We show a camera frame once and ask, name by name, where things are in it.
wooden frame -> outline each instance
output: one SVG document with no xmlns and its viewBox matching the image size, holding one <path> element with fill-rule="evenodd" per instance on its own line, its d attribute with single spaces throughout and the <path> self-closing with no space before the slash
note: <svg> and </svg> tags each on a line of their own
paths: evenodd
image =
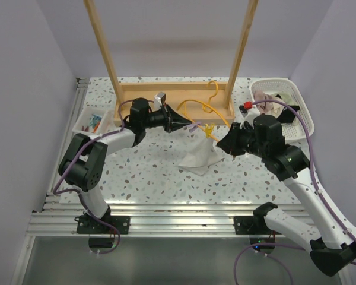
<svg viewBox="0 0 356 285">
<path fill-rule="evenodd" d="M 158 92 L 162 91 L 167 95 L 167 103 L 173 109 L 176 109 L 178 104 L 186 99 L 196 99 L 203 102 L 208 102 L 208 98 L 214 94 L 215 84 L 208 85 L 207 82 L 119 83 L 117 80 L 116 70 L 112 61 L 110 49 L 104 35 L 103 27 L 101 26 L 94 0 L 84 0 L 84 3 L 91 21 L 91 25 L 95 32 L 101 55 L 103 56 L 104 63 L 106 64 L 106 68 L 116 94 L 117 100 L 115 107 L 115 123 L 120 122 L 119 115 L 117 113 L 118 105 L 127 100 L 132 100 L 138 97 L 154 100 L 154 96 Z M 249 0 L 244 17 L 243 27 L 241 30 L 240 41 L 233 61 L 229 80 L 227 83 L 218 82 L 219 92 L 211 100 L 211 106 L 216 108 L 229 123 L 232 123 L 234 120 L 234 110 L 233 104 L 231 102 L 231 94 L 248 40 L 253 17 L 255 16 L 257 4 L 258 0 Z M 131 103 L 123 105 L 123 118 L 129 114 L 130 105 Z M 203 124 L 224 124 L 224 122 L 214 112 L 203 112 L 202 105 L 195 102 L 187 103 L 187 112 L 190 114 L 190 117 L 194 121 L 201 121 Z"/>
</svg>

speckled tabletop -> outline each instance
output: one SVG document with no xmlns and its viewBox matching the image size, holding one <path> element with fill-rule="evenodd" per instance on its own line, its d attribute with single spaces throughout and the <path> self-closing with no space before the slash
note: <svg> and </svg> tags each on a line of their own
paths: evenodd
<svg viewBox="0 0 356 285">
<path fill-rule="evenodd" d="M 122 82 L 151 81 L 227 81 L 228 78 L 168 77 L 120 78 Z M 238 78 L 232 100 L 236 121 L 240 121 L 238 105 L 250 100 L 249 84 L 256 78 Z M 91 78 L 84 106 L 113 110 L 116 96 L 108 78 Z M 221 138 L 226 126 L 217 126 L 214 134 Z M 118 151 L 107 157 L 100 189 L 107 202 L 122 204 L 299 204 L 283 183 L 268 172 L 255 156 L 235 159 L 220 149 L 221 161 L 209 167 L 203 176 L 179 169 L 187 151 L 205 137 L 197 129 L 193 133 L 181 129 L 166 134 L 161 128 L 147 130 L 139 146 Z M 306 141 L 292 143 L 308 155 Z M 78 203 L 74 193 L 61 196 L 60 203 Z"/>
</svg>

gray wall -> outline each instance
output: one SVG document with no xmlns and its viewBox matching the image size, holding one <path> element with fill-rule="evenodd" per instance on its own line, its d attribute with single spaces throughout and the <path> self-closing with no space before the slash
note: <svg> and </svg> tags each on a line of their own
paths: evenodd
<svg viewBox="0 0 356 285">
<path fill-rule="evenodd" d="M 291 79 L 315 123 L 322 181 L 356 224 L 356 0 L 334 0 Z"/>
<path fill-rule="evenodd" d="M 107 76 L 81 0 L 38 0 L 76 76 Z M 96 0 L 121 76 L 229 76 L 248 1 Z M 260 0 L 239 76 L 288 77 L 332 0 Z"/>
<path fill-rule="evenodd" d="M 74 85 L 37 2 L 0 1 L 0 285 L 45 198 Z"/>
</svg>

wooden beam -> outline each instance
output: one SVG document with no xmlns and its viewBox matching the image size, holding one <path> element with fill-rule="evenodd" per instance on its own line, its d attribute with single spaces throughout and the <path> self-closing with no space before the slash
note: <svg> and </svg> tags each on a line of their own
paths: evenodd
<svg viewBox="0 0 356 285">
<path fill-rule="evenodd" d="M 103 57 L 104 63 L 109 74 L 109 77 L 112 82 L 113 89 L 116 94 L 117 101 L 122 103 L 124 102 L 123 90 L 119 81 L 117 80 L 115 66 L 113 65 L 111 51 L 108 47 L 106 37 L 104 35 L 103 27 L 101 26 L 99 14 L 97 12 L 94 0 L 84 0 L 84 5 L 87 9 L 88 16 L 93 27 L 97 43 L 100 48 L 101 55 Z"/>
<path fill-rule="evenodd" d="M 253 22 L 253 17 L 255 16 L 258 2 L 259 0 L 249 0 L 248 3 L 247 11 L 244 16 L 243 28 L 241 29 L 239 45 L 237 47 L 236 55 L 232 64 L 230 79 L 228 80 L 227 87 L 225 88 L 225 96 L 223 102 L 224 107 L 228 107 L 231 100 L 233 86 L 235 85 L 235 80 L 239 71 L 241 59 L 243 58 L 243 53 L 247 44 L 250 27 Z"/>
</svg>

